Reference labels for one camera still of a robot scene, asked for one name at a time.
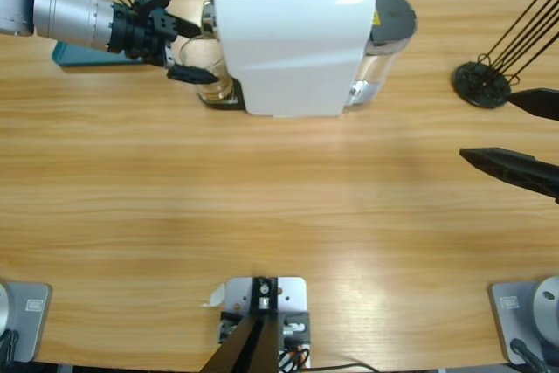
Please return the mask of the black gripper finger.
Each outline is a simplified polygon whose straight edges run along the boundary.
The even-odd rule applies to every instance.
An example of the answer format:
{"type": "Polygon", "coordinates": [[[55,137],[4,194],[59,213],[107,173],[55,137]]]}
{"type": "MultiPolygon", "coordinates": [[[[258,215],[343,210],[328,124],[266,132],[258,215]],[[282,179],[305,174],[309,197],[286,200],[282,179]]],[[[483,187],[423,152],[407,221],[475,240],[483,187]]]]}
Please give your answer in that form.
{"type": "Polygon", "coordinates": [[[558,101],[558,91],[550,88],[528,89],[508,96],[508,102],[523,111],[552,121],[559,119],[558,101]]]}
{"type": "Polygon", "coordinates": [[[551,197],[558,203],[558,166],[502,148],[461,149],[474,168],[504,183],[551,197]]]}

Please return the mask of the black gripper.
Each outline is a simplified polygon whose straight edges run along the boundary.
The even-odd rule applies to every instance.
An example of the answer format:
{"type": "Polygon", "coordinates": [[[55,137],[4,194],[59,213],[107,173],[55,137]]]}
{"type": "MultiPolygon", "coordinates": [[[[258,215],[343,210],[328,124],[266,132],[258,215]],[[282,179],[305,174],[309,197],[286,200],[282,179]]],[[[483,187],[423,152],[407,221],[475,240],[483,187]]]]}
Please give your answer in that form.
{"type": "Polygon", "coordinates": [[[177,37],[195,38],[202,35],[200,27],[180,17],[172,17],[161,8],[141,15],[129,7],[113,3],[113,21],[107,50],[123,52],[129,59],[168,68],[169,79],[188,84],[213,84],[219,77],[203,68],[175,64],[171,44],[177,37]]]}

